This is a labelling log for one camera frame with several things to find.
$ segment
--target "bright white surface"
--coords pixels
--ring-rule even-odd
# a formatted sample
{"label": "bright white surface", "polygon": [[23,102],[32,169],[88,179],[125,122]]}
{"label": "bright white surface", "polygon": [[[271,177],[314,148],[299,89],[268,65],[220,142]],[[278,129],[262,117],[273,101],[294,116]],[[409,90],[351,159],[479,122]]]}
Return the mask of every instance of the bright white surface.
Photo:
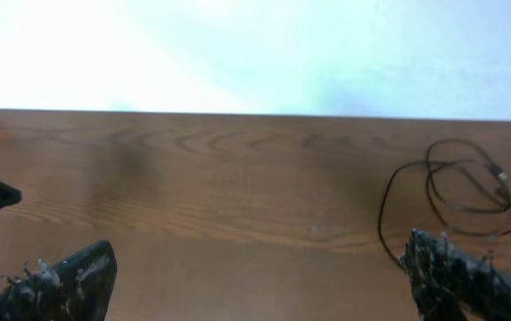
{"label": "bright white surface", "polygon": [[511,1],[0,0],[0,108],[511,119]]}

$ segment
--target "black cable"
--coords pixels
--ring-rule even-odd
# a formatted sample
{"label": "black cable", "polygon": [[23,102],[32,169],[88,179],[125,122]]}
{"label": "black cable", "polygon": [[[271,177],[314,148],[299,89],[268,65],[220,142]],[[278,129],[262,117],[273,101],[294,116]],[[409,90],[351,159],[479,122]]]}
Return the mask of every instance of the black cable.
{"label": "black cable", "polygon": [[[432,160],[432,152],[433,149],[441,144],[463,144],[466,146],[469,146],[473,148],[477,153],[481,156],[481,160],[476,159],[462,159],[462,160],[451,160],[451,161],[445,161],[445,160]],[[495,193],[490,193],[487,191],[487,189],[473,176],[469,173],[467,169],[464,168],[466,164],[474,164],[481,166],[485,168],[491,176],[497,181],[499,186],[497,187]],[[383,214],[384,214],[384,208],[386,205],[386,201],[388,199],[388,195],[391,190],[391,185],[396,178],[396,176],[404,169],[408,169],[415,166],[422,166],[424,165],[427,169],[427,175],[425,177],[425,196],[427,198],[427,201],[430,203],[430,206],[432,208],[433,214],[435,217],[440,221],[440,223],[445,226],[448,230],[453,231],[456,234],[461,235],[471,235],[471,236],[477,236],[477,237],[500,237],[503,235],[509,235],[511,234],[511,227],[505,230],[496,230],[491,232],[472,232],[467,231],[465,229],[459,228],[457,226],[451,225],[440,213],[438,210],[435,200],[440,201],[441,203],[451,207],[454,210],[468,212],[472,214],[483,214],[483,215],[494,215],[494,214],[502,214],[506,213],[508,211],[511,212],[511,192],[508,188],[507,184],[507,174],[505,171],[491,158],[491,156],[485,152],[485,150],[478,144],[471,142],[469,140],[464,139],[444,139],[437,141],[433,144],[431,144],[426,152],[425,152],[425,159],[420,161],[415,161],[408,163],[406,165],[403,165],[399,168],[397,168],[390,176],[390,180],[388,181],[388,184],[385,188],[382,203],[380,206],[380,211],[378,213],[378,238],[380,239],[380,243],[384,247],[386,253],[390,256],[390,258],[396,263],[396,265],[404,269],[404,267],[401,265],[400,260],[398,257],[396,257],[388,247],[388,244],[386,243],[383,233],[382,233],[382,222],[383,222]],[[450,200],[445,199],[443,196],[441,196],[434,180],[434,175],[438,173],[441,170],[444,169],[455,169],[457,172],[459,172],[461,175],[463,175],[469,183],[475,189],[481,193],[483,196],[485,196],[494,206],[487,209],[479,209],[471,206],[467,206],[462,203],[453,202]]]}

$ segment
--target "wood grain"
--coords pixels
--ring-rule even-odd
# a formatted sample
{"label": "wood grain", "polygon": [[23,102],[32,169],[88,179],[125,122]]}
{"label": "wood grain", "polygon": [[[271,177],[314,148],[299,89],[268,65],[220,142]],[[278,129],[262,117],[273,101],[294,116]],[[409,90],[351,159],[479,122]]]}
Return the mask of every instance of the wood grain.
{"label": "wood grain", "polygon": [[[0,275],[107,238],[110,320],[416,320],[376,214],[391,172],[447,137],[511,185],[511,123],[0,111],[0,179],[24,194],[0,210]],[[441,232],[421,169],[388,206],[397,253],[413,227]],[[511,235],[452,238],[511,272]]]}

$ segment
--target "wooden table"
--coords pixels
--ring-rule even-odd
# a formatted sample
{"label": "wooden table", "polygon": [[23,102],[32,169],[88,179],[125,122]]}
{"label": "wooden table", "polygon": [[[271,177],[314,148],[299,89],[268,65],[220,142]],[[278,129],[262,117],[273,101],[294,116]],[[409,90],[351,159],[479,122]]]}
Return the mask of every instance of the wooden table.
{"label": "wooden table", "polygon": [[[24,194],[0,210],[0,275],[106,238],[110,320],[417,320],[376,215],[391,172],[447,137],[511,185],[511,123],[0,111],[0,179]],[[396,253],[442,230],[422,187],[411,170],[392,192]],[[511,235],[453,239],[511,272]]]}

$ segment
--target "black wire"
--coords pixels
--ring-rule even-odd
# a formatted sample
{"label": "black wire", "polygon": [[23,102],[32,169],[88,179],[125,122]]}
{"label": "black wire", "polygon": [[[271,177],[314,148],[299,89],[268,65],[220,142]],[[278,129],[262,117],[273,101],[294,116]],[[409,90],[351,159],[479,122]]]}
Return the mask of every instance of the black wire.
{"label": "black wire", "polygon": [[[432,151],[433,149],[441,144],[464,144],[466,146],[469,146],[476,150],[479,155],[481,156],[482,160],[476,160],[476,159],[461,159],[461,160],[451,160],[451,161],[445,161],[445,160],[432,160]],[[469,173],[464,168],[464,165],[466,164],[475,164],[478,166],[481,166],[485,168],[491,176],[497,181],[499,184],[499,187],[496,189],[495,194],[490,193],[487,191],[487,189],[479,183],[479,181]],[[406,165],[403,165],[391,174],[390,180],[388,181],[388,184],[385,188],[382,203],[380,205],[380,211],[378,213],[378,238],[380,239],[380,243],[384,247],[384,250],[386,253],[388,253],[388,256],[396,263],[396,265],[404,269],[402,264],[400,263],[400,260],[398,257],[396,257],[388,247],[388,244],[386,243],[383,233],[382,233],[382,222],[383,222],[383,214],[384,214],[384,208],[386,205],[386,201],[388,199],[388,195],[391,190],[391,185],[396,178],[396,176],[404,169],[408,169],[415,166],[422,166],[424,165],[427,169],[427,175],[425,177],[425,196],[427,198],[427,201],[430,203],[430,207],[432,208],[433,214],[435,217],[440,221],[440,223],[448,228],[448,230],[453,231],[456,234],[461,235],[471,235],[471,236],[477,236],[477,237],[500,237],[503,235],[509,235],[511,234],[511,227],[505,230],[497,230],[497,231],[490,231],[490,232],[472,232],[467,231],[463,228],[453,226],[451,225],[440,213],[438,210],[435,199],[440,201],[441,203],[451,207],[454,210],[459,210],[463,212],[468,212],[472,214],[483,214],[483,215],[494,215],[494,214],[502,214],[506,213],[508,211],[511,212],[511,192],[507,185],[507,174],[505,171],[491,158],[491,156],[485,152],[485,150],[478,144],[471,142],[469,140],[465,139],[444,139],[437,141],[433,144],[431,144],[426,152],[425,152],[425,159],[415,162],[410,162]],[[462,203],[453,202],[450,200],[445,199],[443,196],[441,196],[436,184],[434,175],[444,169],[455,169],[460,174],[462,174],[468,181],[471,183],[475,189],[481,193],[483,196],[485,196],[487,199],[491,201],[495,205],[493,208],[488,209],[479,209],[474,208],[471,206],[467,206]]]}

